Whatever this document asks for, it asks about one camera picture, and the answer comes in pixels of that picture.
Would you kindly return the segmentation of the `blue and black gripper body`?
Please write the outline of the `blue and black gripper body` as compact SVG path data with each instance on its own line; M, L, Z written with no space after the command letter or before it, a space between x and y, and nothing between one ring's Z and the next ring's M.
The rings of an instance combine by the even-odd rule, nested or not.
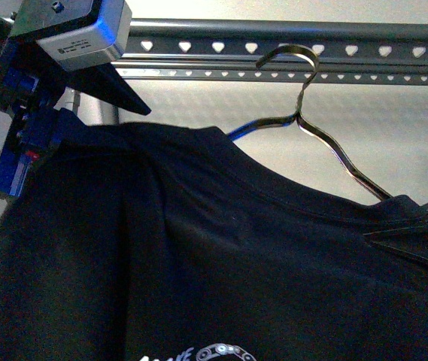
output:
M0 199L18 198L29 170L55 153L76 159L98 155L103 148L99 131L72 111L54 108L71 88L71 71L37 44L9 41L11 28L0 17L0 111L12 118L0 149Z

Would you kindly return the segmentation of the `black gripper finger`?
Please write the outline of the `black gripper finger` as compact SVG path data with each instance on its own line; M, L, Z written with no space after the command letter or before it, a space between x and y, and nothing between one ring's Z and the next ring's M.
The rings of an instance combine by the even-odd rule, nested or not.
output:
M151 112L111 63L72 71L71 88L135 114Z

